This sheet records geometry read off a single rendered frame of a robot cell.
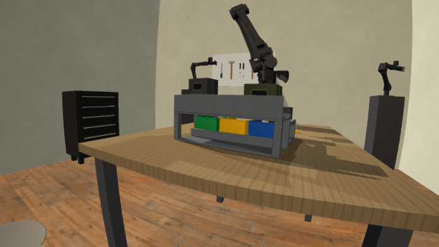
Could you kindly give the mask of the blue bin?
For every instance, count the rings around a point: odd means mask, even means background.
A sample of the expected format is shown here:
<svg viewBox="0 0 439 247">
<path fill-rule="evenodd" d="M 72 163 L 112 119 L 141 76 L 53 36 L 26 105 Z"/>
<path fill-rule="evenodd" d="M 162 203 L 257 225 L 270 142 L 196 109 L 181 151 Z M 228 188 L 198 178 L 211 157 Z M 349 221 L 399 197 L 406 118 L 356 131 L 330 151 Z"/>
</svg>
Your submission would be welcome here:
<svg viewBox="0 0 439 247">
<path fill-rule="evenodd" d="M 248 135 L 273 138 L 274 123 L 266 123 L 261 120 L 251 120 L 249 121 Z"/>
</svg>

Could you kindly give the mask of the green open bin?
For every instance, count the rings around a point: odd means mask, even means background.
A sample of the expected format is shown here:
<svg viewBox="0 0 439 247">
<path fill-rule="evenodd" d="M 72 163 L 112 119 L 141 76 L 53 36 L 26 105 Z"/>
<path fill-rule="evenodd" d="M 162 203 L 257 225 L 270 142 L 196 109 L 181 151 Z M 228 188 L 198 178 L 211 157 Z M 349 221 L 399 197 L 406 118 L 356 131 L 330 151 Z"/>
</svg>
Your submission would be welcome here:
<svg viewBox="0 0 439 247">
<path fill-rule="evenodd" d="M 220 131 L 220 118 L 214 116 L 196 116 L 195 129 Z"/>
</svg>

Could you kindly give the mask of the olive green tool case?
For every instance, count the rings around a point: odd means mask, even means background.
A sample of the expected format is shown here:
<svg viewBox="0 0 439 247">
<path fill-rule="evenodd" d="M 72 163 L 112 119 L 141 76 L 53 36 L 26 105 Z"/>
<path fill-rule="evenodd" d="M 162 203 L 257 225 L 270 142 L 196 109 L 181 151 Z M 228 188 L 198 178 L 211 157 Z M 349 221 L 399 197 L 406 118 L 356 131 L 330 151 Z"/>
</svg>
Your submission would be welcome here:
<svg viewBox="0 0 439 247">
<path fill-rule="evenodd" d="M 282 96 L 282 89 L 278 84 L 244 84 L 244 95 Z"/>
</svg>

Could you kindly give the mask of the yellow open bin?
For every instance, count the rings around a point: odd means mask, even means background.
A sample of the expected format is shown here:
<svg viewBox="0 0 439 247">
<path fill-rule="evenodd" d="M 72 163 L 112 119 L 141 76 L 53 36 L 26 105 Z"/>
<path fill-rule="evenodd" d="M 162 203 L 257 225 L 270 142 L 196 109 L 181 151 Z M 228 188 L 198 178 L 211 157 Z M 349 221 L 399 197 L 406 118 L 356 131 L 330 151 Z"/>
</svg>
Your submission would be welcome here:
<svg viewBox="0 0 439 247">
<path fill-rule="evenodd" d="M 249 121 L 251 120 L 237 120 L 237 118 L 220 118 L 219 131 L 233 134 L 248 135 Z"/>
</svg>

